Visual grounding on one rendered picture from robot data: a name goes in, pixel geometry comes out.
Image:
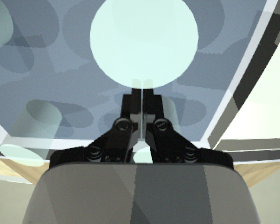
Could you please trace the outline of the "clear glass jar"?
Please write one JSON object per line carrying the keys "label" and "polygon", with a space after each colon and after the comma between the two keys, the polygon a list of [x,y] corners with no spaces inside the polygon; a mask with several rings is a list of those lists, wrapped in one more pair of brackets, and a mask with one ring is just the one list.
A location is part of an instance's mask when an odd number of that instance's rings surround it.
{"label": "clear glass jar", "polygon": [[61,112],[51,103],[28,101],[1,143],[0,152],[23,165],[42,166],[61,120]]}
{"label": "clear glass jar", "polygon": [[13,21],[11,15],[0,0],[0,47],[6,44],[13,35]]}
{"label": "clear glass jar", "polygon": [[[142,134],[142,101],[143,99],[141,99],[141,139],[138,139],[138,143],[134,146],[133,159],[135,162],[152,162],[150,146],[146,144]],[[174,130],[180,134],[180,128],[174,102],[168,97],[162,96],[162,103],[164,118],[169,119],[173,125]]]}
{"label": "clear glass jar", "polygon": [[183,0],[106,0],[90,29],[91,50],[102,71],[138,89],[178,78],[197,45],[196,20]]}

